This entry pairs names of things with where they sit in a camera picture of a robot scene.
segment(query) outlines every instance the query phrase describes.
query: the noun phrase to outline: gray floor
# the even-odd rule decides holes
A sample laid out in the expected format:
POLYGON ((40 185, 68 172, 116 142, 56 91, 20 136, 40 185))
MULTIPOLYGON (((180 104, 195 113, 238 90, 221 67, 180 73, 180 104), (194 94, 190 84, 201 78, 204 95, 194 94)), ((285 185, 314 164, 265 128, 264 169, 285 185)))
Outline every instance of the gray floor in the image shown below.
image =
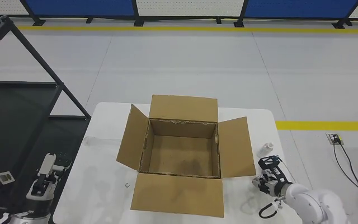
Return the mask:
MULTIPOLYGON (((79 23, 50 20, 46 24, 79 23)), ((298 28, 330 27, 319 22, 294 24, 298 28)), ((272 23, 247 23, 250 26, 271 27, 272 23)), ((358 35, 24 33, 91 114, 102 101, 149 104, 152 94, 171 94, 215 97, 221 107, 269 109, 276 120, 358 120, 358 35)), ((14 36, 7 35, 0 42, 0 52, 0 80, 51 81, 14 36)), ((80 112, 61 96, 53 114, 80 112)), ((297 181, 310 188, 333 190, 342 198, 352 223, 358 223, 358 188, 336 165, 325 131, 281 130, 279 134, 297 181)), ((357 132, 339 134, 358 172, 357 132)), ((343 154, 338 155, 348 170, 343 154)))

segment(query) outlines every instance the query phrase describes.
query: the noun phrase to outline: cable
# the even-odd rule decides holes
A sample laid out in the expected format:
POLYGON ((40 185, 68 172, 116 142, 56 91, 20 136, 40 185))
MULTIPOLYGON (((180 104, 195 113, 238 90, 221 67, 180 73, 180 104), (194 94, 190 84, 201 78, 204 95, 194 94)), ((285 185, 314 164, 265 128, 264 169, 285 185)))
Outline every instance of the cable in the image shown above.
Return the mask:
POLYGON ((337 159, 337 155, 336 155, 336 148, 335 148, 335 143, 333 143, 333 151, 335 152, 335 158, 336 158, 336 161, 338 163, 338 166, 341 168, 342 172, 344 173, 344 175, 349 179, 350 182, 352 182, 352 184, 354 184, 357 188, 358 188, 358 185, 356 183, 353 182, 353 180, 351 180, 349 178, 349 176, 346 174, 346 172, 342 169, 341 167, 341 164, 340 162, 338 162, 338 159, 337 159))
POLYGON ((297 183, 297 181, 296 181, 295 178, 293 177, 293 175, 292 175, 290 169, 286 166, 286 163, 285 163, 284 161, 282 161, 282 160, 281 160, 281 162, 285 165, 286 169, 289 171, 289 173, 290 173, 290 175, 291 175, 293 181, 294 181, 295 183, 297 183))
POLYGON ((340 143, 340 146, 342 147, 343 151, 345 152, 345 154, 346 154, 346 156, 347 156, 347 158, 348 158, 349 167, 351 168, 351 171, 352 171, 352 173, 353 173, 353 176, 354 176, 354 178, 356 179, 356 181, 357 181, 357 183, 358 183, 358 178, 357 178, 356 174, 354 173, 351 159, 349 158, 349 156, 348 156, 348 154, 347 154, 345 148, 343 147, 343 145, 342 145, 341 143, 340 143))
POLYGON ((258 216, 260 216, 260 218, 263 218, 263 219, 268 219, 268 218, 272 218, 273 216, 275 216, 277 214, 277 211, 275 211, 274 213, 272 213, 271 215, 269 216, 262 216, 262 213, 270 208, 272 206, 272 203, 266 205, 265 207, 261 208, 261 210, 258 212, 258 216))

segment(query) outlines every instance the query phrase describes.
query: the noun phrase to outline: box flap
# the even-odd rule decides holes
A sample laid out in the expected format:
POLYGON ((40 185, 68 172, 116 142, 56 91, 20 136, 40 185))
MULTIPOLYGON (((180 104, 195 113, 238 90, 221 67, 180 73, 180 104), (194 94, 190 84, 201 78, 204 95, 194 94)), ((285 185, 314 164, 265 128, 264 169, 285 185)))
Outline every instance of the box flap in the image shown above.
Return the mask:
POLYGON ((246 117, 219 123, 219 152, 222 178, 256 175, 246 117))
POLYGON ((139 170, 140 158, 147 132, 148 118, 131 104, 127 125, 117 155, 117 162, 139 170))
POLYGON ((224 217, 222 180, 139 173, 130 209, 224 217))
POLYGON ((218 122, 218 99, 153 95, 149 117, 218 122))

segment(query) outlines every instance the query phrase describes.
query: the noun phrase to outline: white pegboard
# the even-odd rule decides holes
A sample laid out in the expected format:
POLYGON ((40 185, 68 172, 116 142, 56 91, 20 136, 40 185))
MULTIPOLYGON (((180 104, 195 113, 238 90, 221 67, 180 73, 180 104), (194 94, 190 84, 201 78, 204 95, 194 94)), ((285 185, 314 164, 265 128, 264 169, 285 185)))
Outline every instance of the white pegboard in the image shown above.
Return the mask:
POLYGON ((358 7, 353 11, 349 18, 358 18, 358 7))
POLYGON ((0 15, 28 15, 19 0, 0 0, 0 15))
POLYGON ((243 0, 137 0, 140 16, 239 16, 243 0))

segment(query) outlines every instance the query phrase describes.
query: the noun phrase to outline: power socket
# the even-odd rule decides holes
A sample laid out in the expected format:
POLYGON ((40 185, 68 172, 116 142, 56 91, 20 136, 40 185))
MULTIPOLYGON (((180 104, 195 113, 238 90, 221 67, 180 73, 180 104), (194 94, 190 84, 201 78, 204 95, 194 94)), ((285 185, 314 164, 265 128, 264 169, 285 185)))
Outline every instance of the power socket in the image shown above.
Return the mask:
POLYGON ((330 142, 330 144, 332 144, 332 145, 334 144, 336 146, 340 145, 338 142, 335 142, 335 138, 333 137, 335 134, 338 135, 338 138, 340 138, 340 140, 341 140, 341 144, 344 145, 343 139, 339 134, 337 134, 337 133, 326 133, 326 136, 327 136, 328 141, 330 142))

